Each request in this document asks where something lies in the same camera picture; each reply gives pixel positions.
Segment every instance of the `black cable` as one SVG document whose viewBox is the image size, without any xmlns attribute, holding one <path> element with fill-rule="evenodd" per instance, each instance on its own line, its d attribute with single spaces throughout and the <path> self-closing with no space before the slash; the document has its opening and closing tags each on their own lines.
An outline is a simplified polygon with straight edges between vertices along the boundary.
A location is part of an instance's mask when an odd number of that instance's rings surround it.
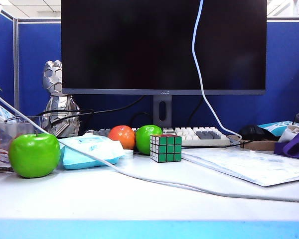
<svg viewBox="0 0 299 239">
<path fill-rule="evenodd" d="M 93 114 L 89 114 L 88 116 L 87 116 L 87 119 L 85 120 L 85 122 L 84 122 L 84 127 L 86 126 L 86 125 L 88 125 L 89 124 L 89 122 L 91 121 L 91 119 L 92 119 L 92 116 L 93 116 Z"/>
<path fill-rule="evenodd" d="M 247 144 L 247 143 L 251 143 L 251 142 L 253 142 L 253 141 L 254 141 L 254 140 L 249 140 L 249 141 L 242 142 L 242 143 L 239 143 L 239 144 L 219 145 L 219 146 L 186 146 L 186 148 L 221 148 L 221 147 L 234 147 L 234 146 L 240 146 L 240 145 L 244 145 L 244 144 Z"/>
<path fill-rule="evenodd" d="M 36 116 L 42 116 L 49 113 L 58 113 L 58 112 L 94 112 L 94 110 L 50 110 L 50 111 L 43 111 Z"/>
<path fill-rule="evenodd" d="M 132 124 L 133 124 L 133 121 L 135 120 L 135 118 L 140 115 L 147 115 L 151 120 L 153 119 L 152 115 L 147 112 L 138 112 L 132 116 L 130 123 L 129 123 L 130 127 L 132 127 Z"/>
<path fill-rule="evenodd" d="M 35 116 L 28 116 L 28 118 L 29 118 L 30 120 L 33 120 L 34 117 L 35 117 Z M 23 117 L 22 117 L 22 116 L 14 116 L 14 117 L 5 119 L 3 122 L 4 122 L 4 123 L 7 123 L 8 121 L 16 120 L 16 119 L 23 119 Z"/>
<path fill-rule="evenodd" d="M 67 117 L 64 117 L 62 119 L 58 119 L 54 122 L 51 123 L 51 126 L 63 121 L 63 120 L 66 120 L 66 119 L 69 119 L 69 118 L 74 118 L 74 117 L 78 117 L 78 116 L 84 116 L 84 115 L 88 115 L 88 114 L 99 114 L 99 113 L 108 113 L 108 112 L 115 112 L 115 111 L 120 111 L 120 110 L 124 110 L 128 107 L 131 107 L 132 105 L 136 104 L 137 102 L 139 102 L 140 100 L 142 100 L 143 98 L 145 97 L 145 95 L 139 97 L 136 101 L 130 103 L 129 105 L 127 106 L 124 106 L 124 107 L 121 107 L 121 108 L 118 108 L 118 109 L 112 109 L 112 110 L 106 110 L 106 111 L 94 111 L 94 112 L 88 112 L 88 113 L 82 113 L 82 114 L 77 114 L 77 115 L 72 115 L 72 116 L 67 116 Z"/>
<path fill-rule="evenodd" d="M 200 98 L 200 101 L 198 103 L 198 105 L 196 106 L 196 108 L 193 110 L 193 112 L 190 114 L 188 120 L 187 120 L 187 127 L 189 127 L 189 123 L 191 121 L 191 118 L 193 118 L 194 114 L 196 113 L 196 111 L 199 109 L 199 107 L 201 106 L 201 104 L 204 102 L 204 98 Z"/>
</svg>

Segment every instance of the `purple bag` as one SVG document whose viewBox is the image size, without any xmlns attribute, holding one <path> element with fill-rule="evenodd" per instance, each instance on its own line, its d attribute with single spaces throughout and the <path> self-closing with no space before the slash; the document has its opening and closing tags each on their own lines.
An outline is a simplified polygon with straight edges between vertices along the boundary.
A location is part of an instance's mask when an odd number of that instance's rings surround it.
<svg viewBox="0 0 299 239">
<path fill-rule="evenodd" d="M 274 154 L 299 158 L 299 133 L 289 142 L 276 143 Z"/>
</svg>

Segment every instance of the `keyboard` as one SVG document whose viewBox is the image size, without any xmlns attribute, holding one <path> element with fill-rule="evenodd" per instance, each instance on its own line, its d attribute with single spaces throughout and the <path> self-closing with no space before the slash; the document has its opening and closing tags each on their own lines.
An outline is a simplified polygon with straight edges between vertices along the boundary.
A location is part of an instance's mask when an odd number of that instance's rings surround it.
<svg viewBox="0 0 299 239">
<path fill-rule="evenodd" d="M 94 135 L 107 136 L 110 132 L 110 128 L 100 130 L 90 130 L 88 133 Z M 215 127 L 176 127 L 176 128 L 163 128 L 163 133 L 174 134 L 181 136 L 182 146 L 227 146 L 230 145 L 229 138 L 222 134 Z"/>
</svg>

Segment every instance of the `green apple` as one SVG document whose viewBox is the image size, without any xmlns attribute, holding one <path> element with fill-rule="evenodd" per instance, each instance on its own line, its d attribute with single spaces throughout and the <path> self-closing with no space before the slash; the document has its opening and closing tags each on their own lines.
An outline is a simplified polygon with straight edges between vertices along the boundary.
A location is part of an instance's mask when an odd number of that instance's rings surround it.
<svg viewBox="0 0 299 239">
<path fill-rule="evenodd" d="M 37 178 L 56 168 L 61 151 L 57 138 L 52 134 L 22 134 L 12 141 L 8 155 L 17 174 Z"/>
<path fill-rule="evenodd" d="M 138 148 L 139 152 L 143 154 L 150 154 L 150 136 L 153 134 L 162 134 L 161 128 L 150 124 L 144 125 L 136 131 L 135 138 L 136 138 L 136 147 Z"/>
</svg>

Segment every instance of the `monitor stand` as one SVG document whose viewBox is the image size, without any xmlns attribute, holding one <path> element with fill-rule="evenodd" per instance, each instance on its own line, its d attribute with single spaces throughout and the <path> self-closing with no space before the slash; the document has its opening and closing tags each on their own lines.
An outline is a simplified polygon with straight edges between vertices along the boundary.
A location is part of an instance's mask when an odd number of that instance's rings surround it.
<svg viewBox="0 0 299 239">
<path fill-rule="evenodd" d="M 171 95 L 153 96 L 153 124 L 169 128 L 171 125 Z"/>
</svg>

